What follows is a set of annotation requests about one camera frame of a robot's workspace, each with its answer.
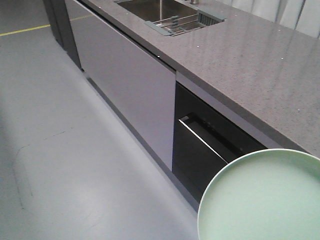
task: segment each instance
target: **plate rim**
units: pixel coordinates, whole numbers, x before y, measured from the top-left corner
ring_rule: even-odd
[[[258,151],[253,151],[250,153],[247,153],[243,156],[238,157],[237,159],[233,160],[232,162],[230,162],[229,164],[227,164],[226,166],[224,166],[209,182],[209,184],[206,186],[205,191],[201,197],[200,200],[200,204],[199,204],[199,208],[198,208],[198,212],[197,212],[197,219],[196,219],[196,223],[197,223],[197,233],[198,233],[198,239],[200,240],[200,231],[199,231],[199,218],[200,218],[200,212],[201,212],[201,207],[203,205],[203,200],[204,200],[204,196],[206,195],[209,186],[219,177],[219,175],[223,174],[225,171],[227,171],[229,168],[232,168],[234,164],[237,164],[239,161],[243,161],[243,159],[246,159],[248,156],[251,155],[256,155],[256,154],[261,154],[264,152],[292,152],[292,153],[297,153],[297,154],[301,154],[301,155],[305,155],[308,157],[311,157],[315,160],[318,160],[319,164],[320,164],[320,158],[316,157],[310,153],[307,152],[303,152],[303,151],[299,151],[299,150],[294,150],[294,149],[288,149],[288,148],[268,148],[268,149],[262,149],[262,150],[258,150]]]

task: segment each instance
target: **cabinet panel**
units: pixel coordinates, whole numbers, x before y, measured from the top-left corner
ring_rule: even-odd
[[[86,17],[71,26],[82,68],[171,170],[175,73],[81,7]]]
[[[265,148],[177,82],[172,172],[198,202],[224,166]]]
[[[78,68],[81,68],[65,0],[43,0],[43,3],[55,39],[61,47],[63,47]]]

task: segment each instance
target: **dishwasher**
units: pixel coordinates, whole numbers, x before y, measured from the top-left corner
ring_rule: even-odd
[[[172,173],[199,203],[228,163],[266,147],[176,83]]]

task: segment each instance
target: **stainless steel sink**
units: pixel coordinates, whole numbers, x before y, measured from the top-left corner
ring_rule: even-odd
[[[223,22],[226,18],[175,0],[115,1],[165,36],[176,36]]]

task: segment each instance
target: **white curtain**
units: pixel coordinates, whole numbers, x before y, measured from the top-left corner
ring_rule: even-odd
[[[279,23],[287,28],[295,29],[302,4],[303,0],[289,0]]]
[[[320,0],[217,0],[309,36],[320,37]]]
[[[254,0],[233,0],[232,7],[251,13]]]
[[[320,31],[320,0],[306,0],[296,30],[318,38]]]
[[[255,0],[252,14],[261,18],[276,21],[280,0]]]

